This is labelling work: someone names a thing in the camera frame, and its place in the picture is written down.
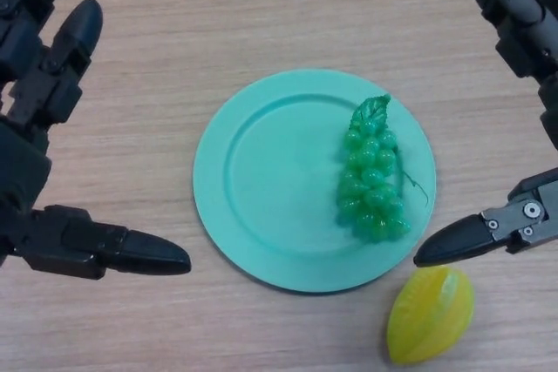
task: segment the black robotic gripper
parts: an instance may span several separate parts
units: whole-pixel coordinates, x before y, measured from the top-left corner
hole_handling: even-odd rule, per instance
[[[186,274],[190,258],[170,241],[94,222],[80,208],[33,208],[51,171],[49,129],[66,122],[81,98],[103,26],[97,1],[84,0],[45,46],[39,33],[54,1],[0,0],[0,111],[1,91],[14,82],[13,105],[0,113],[0,266],[12,255],[33,270],[94,280],[107,268]]]

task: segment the robotic hand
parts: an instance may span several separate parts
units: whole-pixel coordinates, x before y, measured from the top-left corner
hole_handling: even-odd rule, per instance
[[[542,125],[558,149],[558,0],[476,0],[496,29],[496,50],[518,78],[533,78],[546,111]],[[501,208],[487,209],[435,233],[414,262],[427,267],[470,259],[499,247],[511,254],[558,238],[558,168],[524,179]]]
[[[162,238],[92,221],[79,208],[34,210],[51,161],[48,131],[68,120],[82,91],[103,14],[84,0],[51,47],[39,32],[54,0],[0,0],[0,92],[9,82],[12,107],[0,113],[0,266],[8,255],[33,270],[100,279],[106,269],[136,274],[186,274],[188,254]]]

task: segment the metal screw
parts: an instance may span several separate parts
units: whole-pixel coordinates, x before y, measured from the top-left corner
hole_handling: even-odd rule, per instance
[[[534,202],[529,202],[523,207],[523,213],[531,219],[539,218],[541,215],[541,207]]]

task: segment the grape stem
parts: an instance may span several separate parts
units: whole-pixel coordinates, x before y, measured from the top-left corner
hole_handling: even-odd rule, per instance
[[[401,158],[401,154],[399,153],[399,149],[396,147],[393,151],[395,152],[395,155],[398,159],[398,167],[399,167],[400,172],[403,173],[403,175],[411,182],[412,187],[417,187],[418,186],[418,189],[420,189],[422,191],[422,193],[426,197],[425,206],[427,206],[428,202],[430,202],[430,198],[428,197],[428,193],[426,193],[424,187],[422,187],[415,179],[413,179],[411,177],[411,175],[409,173],[407,173],[405,171],[405,169],[403,168],[403,159]],[[399,178],[400,178],[399,190],[403,190],[403,179],[402,179],[402,177],[399,177]]]

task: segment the plastic grapes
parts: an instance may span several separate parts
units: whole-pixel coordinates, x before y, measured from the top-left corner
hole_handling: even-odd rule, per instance
[[[366,239],[397,240],[409,232],[405,205],[392,175],[398,170],[398,143],[387,125],[389,95],[366,99],[353,113],[344,136],[346,160],[337,205]]]

